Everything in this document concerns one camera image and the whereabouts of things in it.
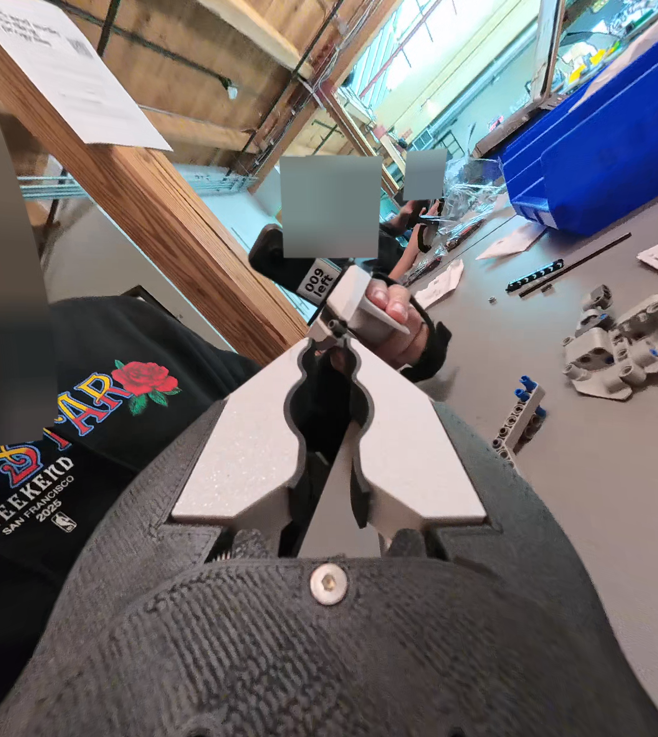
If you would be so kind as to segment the person's left hand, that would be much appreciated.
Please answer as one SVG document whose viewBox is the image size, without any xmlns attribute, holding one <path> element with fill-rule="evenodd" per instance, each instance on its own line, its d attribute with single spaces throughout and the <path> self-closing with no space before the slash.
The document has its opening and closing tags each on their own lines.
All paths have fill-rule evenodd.
<svg viewBox="0 0 658 737">
<path fill-rule="evenodd" d="M 392 331 L 383 340 L 361 338 L 361 343 L 392 369 L 399 372 L 414 370 L 426 350 L 429 327 L 412 305 L 411 293 L 402 285 L 371 279 L 365 296 L 393 321 L 407 327 L 408 333 Z"/>
</svg>

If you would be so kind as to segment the clear plastic bags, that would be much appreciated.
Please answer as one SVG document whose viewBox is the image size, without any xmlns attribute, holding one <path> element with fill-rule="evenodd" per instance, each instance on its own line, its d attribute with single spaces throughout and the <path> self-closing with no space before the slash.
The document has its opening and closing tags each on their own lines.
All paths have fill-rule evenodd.
<svg viewBox="0 0 658 737">
<path fill-rule="evenodd" d="M 441 204 L 423 229 L 431 242 L 437 235 L 450 237 L 455 229 L 476 223 L 508 201 L 508 190 L 497 159 L 456 159 L 447 162 Z"/>
</svg>

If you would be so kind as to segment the wooden post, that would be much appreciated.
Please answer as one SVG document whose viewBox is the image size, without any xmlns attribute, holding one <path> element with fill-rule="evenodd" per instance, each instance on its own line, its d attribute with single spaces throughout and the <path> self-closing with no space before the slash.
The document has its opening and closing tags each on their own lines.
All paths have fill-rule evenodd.
<svg viewBox="0 0 658 737">
<path fill-rule="evenodd" d="M 0 101 L 233 349 L 266 365 L 306 336 L 163 152 L 83 143 L 1 44 Z"/>
</svg>

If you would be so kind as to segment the black holed toy beam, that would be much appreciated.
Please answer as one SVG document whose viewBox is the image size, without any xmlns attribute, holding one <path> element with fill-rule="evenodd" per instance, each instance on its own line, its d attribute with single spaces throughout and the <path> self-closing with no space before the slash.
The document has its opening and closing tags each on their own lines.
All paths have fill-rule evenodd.
<svg viewBox="0 0 658 737">
<path fill-rule="evenodd" d="M 543 279 L 546 276 L 549 276 L 553 274 L 554 272 L 559 271 L 564 267 L 564 261 L 562 259 L 557 259 L 553 262 L 550 262 L 548 264 L 544 264 L 540 268 L 538 268 L 536 271 L 530 272 L 522 277 L 519 277 L 518 279 L 514 279 L 513 281 L 510 281 L 506 286 L 506 293 L 513 293 L 516 292 L 523 287 L 525 287 L 527 284 L 531 284 L 533 282 L 539 281 Z"/>
</svg>

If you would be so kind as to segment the grey laptop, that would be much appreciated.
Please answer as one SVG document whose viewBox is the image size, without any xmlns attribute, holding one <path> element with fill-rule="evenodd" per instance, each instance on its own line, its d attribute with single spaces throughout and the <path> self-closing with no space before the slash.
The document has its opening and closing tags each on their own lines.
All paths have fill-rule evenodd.
<svg viewBox="0 0 658 737">
<path fill-rule="evenodd" d="M 534 67 L 529 101 L 474 147 L 474 159 L 491 159 L 501 147 L 526 128 L 542 111 L 551 109 L 552 85 L 562 37 L 566 1 L 541 1 L 537 18 Z"/>
</svg>

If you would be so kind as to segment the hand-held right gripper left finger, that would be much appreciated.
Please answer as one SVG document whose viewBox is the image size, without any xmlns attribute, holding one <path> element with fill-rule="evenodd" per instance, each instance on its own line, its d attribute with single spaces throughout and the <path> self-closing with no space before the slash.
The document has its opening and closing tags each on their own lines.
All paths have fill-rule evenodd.
<svg viewBox="0 0 658 737">
<path fill-rule="evenodd" d="M 288 417 L 306 377 L 307 338 L 231 393 L 171 516 L 233 531 L 280 533 L 290 521 L 289 490 L 305 462 L 305 443 Z"/>
</svg>

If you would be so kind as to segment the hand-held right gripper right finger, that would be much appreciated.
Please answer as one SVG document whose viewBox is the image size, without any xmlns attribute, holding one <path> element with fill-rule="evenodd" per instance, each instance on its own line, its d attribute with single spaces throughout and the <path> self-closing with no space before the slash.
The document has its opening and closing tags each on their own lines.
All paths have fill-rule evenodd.
<svg viewBox="0 0 658 737">
<path fill-rule="evenodd" d="M 488 513 L 435 403 L 350 345 L 350 556 L 381 556 L 402 530 L 485 530 Z"/>
</svg>

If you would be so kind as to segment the blue storage bin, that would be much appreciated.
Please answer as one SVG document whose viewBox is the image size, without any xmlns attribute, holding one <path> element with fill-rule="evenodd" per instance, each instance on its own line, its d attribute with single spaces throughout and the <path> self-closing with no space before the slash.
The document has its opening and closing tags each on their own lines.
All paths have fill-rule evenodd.
<svg viewBox="0 0 658 737">
<path fill-rule="evenodd" d="M 501 153 L 509 201 L 527 220 L 550 225 L 542 155 L 620 94 L 658 96 L 658 21 L 608 69 L 546 114 Z"/>
<path fill-rule="evenodd" d="M 550 225 L 594 235 L 658 196 L 658 96 L 620 94 L 542 155 Z"/>
</svg>

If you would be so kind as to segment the white paper notice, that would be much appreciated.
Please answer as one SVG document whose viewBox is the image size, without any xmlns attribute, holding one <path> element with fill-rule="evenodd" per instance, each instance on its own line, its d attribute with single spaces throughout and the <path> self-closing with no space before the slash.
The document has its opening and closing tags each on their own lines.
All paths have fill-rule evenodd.
<svg viewBox="0 0 658 737">
<path fill-rule="evenodd" d="M 63 10 L 0 1 L 0 45 L 83 143 L 172 151 Z"/>
</svg>

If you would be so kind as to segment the black printed sweatshirt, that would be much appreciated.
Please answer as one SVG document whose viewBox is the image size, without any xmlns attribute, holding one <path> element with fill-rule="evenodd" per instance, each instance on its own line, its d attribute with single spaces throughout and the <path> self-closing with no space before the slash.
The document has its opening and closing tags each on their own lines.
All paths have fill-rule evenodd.
<svg viewBox="0 0 658 737">
<path fill-rule="evenodd" d="M 0 704 L 82 548 L 133 479 L 260 371 L 132 296 L 51 306 L 58 414 L 0 446 Z"/>
</svg>

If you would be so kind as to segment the large grey toy brick assembly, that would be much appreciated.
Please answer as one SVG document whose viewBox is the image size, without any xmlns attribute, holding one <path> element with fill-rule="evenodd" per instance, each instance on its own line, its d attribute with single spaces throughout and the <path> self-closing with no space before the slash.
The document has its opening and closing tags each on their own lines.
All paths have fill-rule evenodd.
<svg viewBox="0 0 658 737">
<path fill-rule="evenodd" d="M 658 373 L 658 294 L 615 316 L 610 288 L 586 293 L 572 335 L 563 339 L 562 372 L 579 394 L 624 402 Z"/>
</svg>

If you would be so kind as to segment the small grey toy brick assembly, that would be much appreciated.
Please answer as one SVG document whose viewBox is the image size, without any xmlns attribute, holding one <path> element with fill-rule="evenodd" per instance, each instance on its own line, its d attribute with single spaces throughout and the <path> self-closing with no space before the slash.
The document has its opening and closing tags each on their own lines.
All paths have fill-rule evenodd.
<svg viewBox="0 0 658 737">
<path fill-rule="evenodd" d="M 316 340 L 316 345 L 319 350 L 327 351 L 336 347 L 343 349 L 347 346 L 347 339 L 351 337 L 351 334 L 340 320 L 320 318 L 318 327 L 320 338 Z"/>
</svg>

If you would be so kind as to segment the white paper packet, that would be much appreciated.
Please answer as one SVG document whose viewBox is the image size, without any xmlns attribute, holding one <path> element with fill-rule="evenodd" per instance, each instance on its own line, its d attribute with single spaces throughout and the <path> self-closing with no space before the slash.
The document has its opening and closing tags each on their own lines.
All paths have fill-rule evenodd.
<svg viewBox="0 0 658 737">
<path fill-rule="evenodd" d="M 462 278 L 464 271 L 464 263 L 461 259 L 455 259 L 450 263 L 444 272 L 441 272 L 433 279 L 427 287 L 419 290 L 415 294 L 416 302 L 424 309 L 427 309 L 437 302 L 445 299 L 448 295 L 456 290 Z"/>
</svg>

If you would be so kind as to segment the long black toy axle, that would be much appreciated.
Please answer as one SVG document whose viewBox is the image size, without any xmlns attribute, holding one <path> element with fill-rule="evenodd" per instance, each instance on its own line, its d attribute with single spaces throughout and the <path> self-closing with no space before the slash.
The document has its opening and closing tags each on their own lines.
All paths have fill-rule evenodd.
<svg viewBox="0 0 658 737">
<path fill-rule="evenodd" d="M 518 294 L 518 297 L 520 299 L 524 299 L 524 298 L 526 298 L 527 296 L 533 294 L 536 291 L 544 291 L 545 288 L 547 288 L 554 281 L 556 281 L 557 279 L 561 278 L 565 274 L 570 273 L 570 272 L 576 270 L 580 266 L 582 266 L 582 265 L 584 265 L 584 264 L 592 261 L 593 259 L 597 258 L 601 254 L 606 253 L 607 251 L 609 251 L 612 248 L 615 248 L 616 246 L 620 245 L 621 243 L 624 243 L 625 241 L 629 240 L 631 237 L 632 237 L 632 233 L 630 233 L 630 232 L 629 233 L 626 233 L 626 234 L 624 234 L 624 235 L 616 238 L 612 242 L 610 242 L 610 243 L 608 243 L 606 245 L 601 246 L 596 251 L 593 251 L 592 253 L 589 253 L 588 255 L 583 256 L 582 258 L 574 261 L 573 263 L 564 265 L 563 267 L 557 269 L 553 273 L 551 273 L 551 274 L 549 274 L 549 275 L 547 275 L 547 276 L 539 279 L 538 281 L 536 281 L 532 285 L 530 285 L 527 288 L 525 288 L 524 290 L 520 291 L 520 293 Z"/>
</svg>

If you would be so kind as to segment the grey desk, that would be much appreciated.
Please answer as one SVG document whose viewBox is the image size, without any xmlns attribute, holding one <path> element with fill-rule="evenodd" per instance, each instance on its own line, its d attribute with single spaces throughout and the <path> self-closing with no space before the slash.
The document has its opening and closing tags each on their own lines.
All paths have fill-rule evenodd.
<svg viewBox="0 0 658 737">
<path fill-rule="evenodd" d="M 658 272 L 637 254 L 658 245 L 658 199 L 593 239 L 546 233 L 528 251 L 477 261 L 521 220 L 506 208 L 450 254 L 464 271 L 430 311 L 452 331 L 448 360 L 423 384 L 488 440 L 523 374 L 546 392 L 544 427 L 518 454 L 518 469 L 571 539 L 632 667 L 658 705 L 658 375 L 626 402 L 575 392 L 562 373 L 562 340 L 582 297 L 607 284 L 621 314 L 658 293 Z M 544 264 L 573 263 L 616 238 L 632 237 L 524 299 L 507 284 Z M 496 304 L 489 304 L 495 296 Z"/>
</svg>

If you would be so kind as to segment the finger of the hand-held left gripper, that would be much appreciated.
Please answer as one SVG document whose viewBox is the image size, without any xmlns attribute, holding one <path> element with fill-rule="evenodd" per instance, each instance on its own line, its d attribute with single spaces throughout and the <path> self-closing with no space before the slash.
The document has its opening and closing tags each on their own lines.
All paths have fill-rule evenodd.
<svg viewBox="0 0 658 737">
<path fill-rule="evenodd" d="M 372 341 L 371 319 L 363 308 L 370 274 L 356 264 L 350 265 L 339 277 L 334 289 L 324 300 L 308 330 L 308 337 L 316 345 L 320 338 L 319 319 L 335 318 L 347 326 L 352 337 L 369 344 Z"/>
</svg>

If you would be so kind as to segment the grey beam with blue pins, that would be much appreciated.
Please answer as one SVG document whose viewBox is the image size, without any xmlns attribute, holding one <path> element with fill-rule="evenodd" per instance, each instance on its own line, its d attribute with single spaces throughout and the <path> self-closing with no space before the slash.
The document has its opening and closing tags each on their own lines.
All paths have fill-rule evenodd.
<svg viewBox="0 0 658 737">
<path fill-rule="evenodd" d="M 546 410 L 541 405 L 544 389 L 527 375 L 522 375 L 519 382 L 521 387 L 515 390 L 516 403 L 491 441 L 493 450 L 513 469 L 517 469 L 518 450 L 532 440 L 546 418 Z"/>
</svg>

